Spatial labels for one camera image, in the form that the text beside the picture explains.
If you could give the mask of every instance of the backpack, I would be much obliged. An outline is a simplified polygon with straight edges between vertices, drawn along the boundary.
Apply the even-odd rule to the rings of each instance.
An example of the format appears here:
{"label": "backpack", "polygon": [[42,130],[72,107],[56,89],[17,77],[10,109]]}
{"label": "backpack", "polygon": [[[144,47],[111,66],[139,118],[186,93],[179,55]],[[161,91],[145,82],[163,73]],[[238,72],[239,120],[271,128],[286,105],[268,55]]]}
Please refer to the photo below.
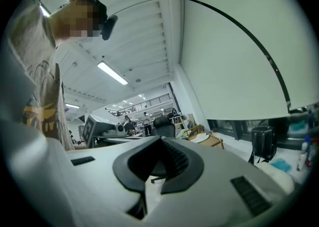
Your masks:
{"label": "backpack", "polygon": [[251,130],[251,138],[253,151],[248,162],[254,164],[254,156],[264,158],[263,161],[269,162],[277,151],[277,138],[274,128],[271,126],[255,127]]}

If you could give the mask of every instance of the balcony railing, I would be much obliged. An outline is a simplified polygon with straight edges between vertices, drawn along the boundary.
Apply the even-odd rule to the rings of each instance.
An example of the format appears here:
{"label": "balcony railing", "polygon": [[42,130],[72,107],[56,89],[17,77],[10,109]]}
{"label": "balcony railing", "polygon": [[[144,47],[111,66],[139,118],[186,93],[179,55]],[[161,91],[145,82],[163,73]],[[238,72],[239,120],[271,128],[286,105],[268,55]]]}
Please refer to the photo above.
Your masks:
{"label": "balcony railing", "polygon": [[171,100],[171,97],[169,96],[169,94],[165,94],[165,95],[159,96],[157,98],[151,99],[149,101],[144,101],[144,102],[129,106],[127,108],[121,109],[121,110],[110,110],[110,109],[106,109],[106,110],[114,116],[120,116],[120,115],[128,114],[131,112],[139,111],[139,110],[146,110],[147,108],[149,108],[151,106],[154,106],[154,105],[162,103],[162,102],[167,102],[170,100]]}

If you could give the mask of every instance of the fluorescent light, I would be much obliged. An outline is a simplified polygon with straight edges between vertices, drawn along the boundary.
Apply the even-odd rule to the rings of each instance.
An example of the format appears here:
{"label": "fluorescent light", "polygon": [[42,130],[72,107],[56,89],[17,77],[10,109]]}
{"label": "fluorescent light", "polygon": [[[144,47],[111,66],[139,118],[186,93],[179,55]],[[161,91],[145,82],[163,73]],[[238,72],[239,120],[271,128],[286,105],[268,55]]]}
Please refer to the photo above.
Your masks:
{"label": "fluorescent light", "polygon": [[50,14],[41,5],[40,5],[40,8],[44,16],[50,16]]}
{"label": "fluorescent light", "polygon": [[108,65],[106,65],[105,62],[100,62],[98,64],[98,67],[105,73],[109,74],[112,78],[120,82],[122,85],[128,84],[128,82],[126,82],[122,77],[120,77],[120,75],[118,75],[114,70],[112,70]]}
{"label": "fluorescent light", "polygon": [[80,108],[79,106],[72,105],[72,104],[69,104],[69,103],[66,103],[66,105],[67,105],[68,107],[75,108],[75,109],[79,109],[79,108]]}

